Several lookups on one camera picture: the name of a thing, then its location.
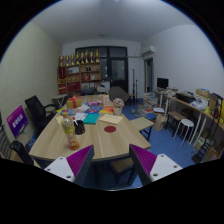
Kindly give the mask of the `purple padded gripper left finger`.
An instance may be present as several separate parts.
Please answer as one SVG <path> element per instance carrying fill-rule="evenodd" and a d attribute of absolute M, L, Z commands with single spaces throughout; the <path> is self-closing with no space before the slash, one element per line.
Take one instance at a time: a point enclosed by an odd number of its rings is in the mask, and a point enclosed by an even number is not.
<path fill-rule="evenodd" d="M 89 145 L 68 157 L 58 157 L 45 171 L 82 186 L 94 157 L 94 146 Z"/>

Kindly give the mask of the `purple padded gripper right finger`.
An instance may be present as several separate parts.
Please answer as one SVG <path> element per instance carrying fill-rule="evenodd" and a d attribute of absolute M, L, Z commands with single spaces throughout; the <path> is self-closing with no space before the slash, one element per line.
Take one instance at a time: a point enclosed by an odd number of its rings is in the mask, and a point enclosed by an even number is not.
<path fill-rule="evenodd" d="M 182 169 L 167 155 L 155 155 L 133 144 L 129 145 L 129 155 L 143 186 Z"/>

